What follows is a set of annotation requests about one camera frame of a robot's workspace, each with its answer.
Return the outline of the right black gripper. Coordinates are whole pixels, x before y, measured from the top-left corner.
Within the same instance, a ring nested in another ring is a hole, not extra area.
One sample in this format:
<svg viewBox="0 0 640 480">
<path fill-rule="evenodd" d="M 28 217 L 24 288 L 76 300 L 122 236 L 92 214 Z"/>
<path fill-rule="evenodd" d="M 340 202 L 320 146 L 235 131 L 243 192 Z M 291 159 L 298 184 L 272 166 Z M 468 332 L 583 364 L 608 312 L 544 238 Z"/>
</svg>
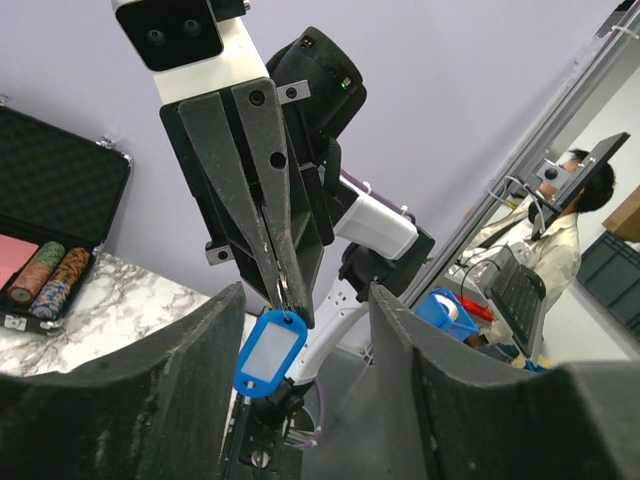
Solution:
<svg viewBox="0 0 640 480">
<path fill-rule="evenodd" d="M 282 271 L 291 310 L 312 328 L 311 293 L 334 239 L 324 150 L 311 136 L 305 98 L 283 102 L 282 92 L 254 79 L 164 105 L 160 118 L 211 247 L 228 248 L 241 278 L 273 305 Z"/>
</svg>

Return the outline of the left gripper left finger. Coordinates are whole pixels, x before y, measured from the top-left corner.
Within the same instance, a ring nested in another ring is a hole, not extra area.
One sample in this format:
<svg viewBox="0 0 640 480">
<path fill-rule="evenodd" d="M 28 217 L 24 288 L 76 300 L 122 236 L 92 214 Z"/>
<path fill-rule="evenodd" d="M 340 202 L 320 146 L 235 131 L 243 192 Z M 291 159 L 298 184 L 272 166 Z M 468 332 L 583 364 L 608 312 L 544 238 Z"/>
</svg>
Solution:
<svg viewBox="0 0 640 480">
<path fill-rule="evenodd" d="M 68 373 L 1 378 L 5 479 L 216 479 L 245 293 Z"/>
</svg>

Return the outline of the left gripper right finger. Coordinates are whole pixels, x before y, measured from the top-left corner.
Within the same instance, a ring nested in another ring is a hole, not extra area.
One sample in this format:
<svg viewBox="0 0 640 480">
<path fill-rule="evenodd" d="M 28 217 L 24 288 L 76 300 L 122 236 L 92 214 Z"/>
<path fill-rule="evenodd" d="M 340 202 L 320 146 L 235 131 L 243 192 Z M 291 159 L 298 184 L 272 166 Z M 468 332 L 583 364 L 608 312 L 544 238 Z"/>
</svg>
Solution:
<svg viewBox="0 0 640 480">
<path fill-rule="evenodd" d="M 453 339 L 383 286 L 369 308 L 393 478 L 638 477 L 637 362 L 534 373 Z"/>
</svg>

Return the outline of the silver keyring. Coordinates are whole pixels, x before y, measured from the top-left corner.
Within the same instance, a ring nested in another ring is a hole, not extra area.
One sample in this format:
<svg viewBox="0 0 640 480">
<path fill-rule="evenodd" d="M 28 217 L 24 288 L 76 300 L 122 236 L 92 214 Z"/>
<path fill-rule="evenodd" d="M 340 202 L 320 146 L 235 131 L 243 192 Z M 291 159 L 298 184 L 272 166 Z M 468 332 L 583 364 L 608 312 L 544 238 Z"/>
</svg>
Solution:
<svg viewBox="0 0 640 480">
<path fill-rule="evenodd" d="M 290 314 L 291 304 L 288 298 L 288 287 L 286 283 L 286 278 L 282 271 L 278 271 L 277 279 L 276 279 L 276 290 L 278 294 L 278 300 L 280 304 L 280 309 L 283 311 L 284 319 L 287 323 L 291 322 Z"/>
</svg>

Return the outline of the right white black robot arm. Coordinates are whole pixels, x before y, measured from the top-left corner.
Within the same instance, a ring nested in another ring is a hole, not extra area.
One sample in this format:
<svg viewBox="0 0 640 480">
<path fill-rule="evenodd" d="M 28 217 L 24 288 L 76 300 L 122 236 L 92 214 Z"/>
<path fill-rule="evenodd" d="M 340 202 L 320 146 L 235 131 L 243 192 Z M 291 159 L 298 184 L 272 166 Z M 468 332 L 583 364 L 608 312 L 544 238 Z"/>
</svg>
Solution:
<svg viewBox="0 0 640 480">
<path fill-rule="evenodd" d="M 367 311 L 401 293 L 433 239 L 341 167 L 339 136 L 364 105 L 356 64 L 306 28 L 263 60 L 240 22 L 187 18 L 145 36 L 160 117 L 203 217 L 208 249 L 268 302 L 238 363 L 252 420 L 276 428 Z"/>
</svg>

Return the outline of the blue key tag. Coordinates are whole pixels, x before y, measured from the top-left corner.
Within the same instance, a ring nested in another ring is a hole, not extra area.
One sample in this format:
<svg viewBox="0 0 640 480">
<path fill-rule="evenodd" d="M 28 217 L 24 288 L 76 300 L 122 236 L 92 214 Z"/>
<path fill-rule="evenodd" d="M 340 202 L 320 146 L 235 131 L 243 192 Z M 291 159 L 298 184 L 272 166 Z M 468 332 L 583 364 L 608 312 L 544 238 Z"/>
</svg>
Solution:
<svg viewBox="0 0 640 480">
<path fill-rule="evenodd" d="M 239 352 L 234 389 L 253 399 L 273 394 L 307 337 L 305 321 L 293 311 L 276 309 L 261 315 Z"/>
</svg>

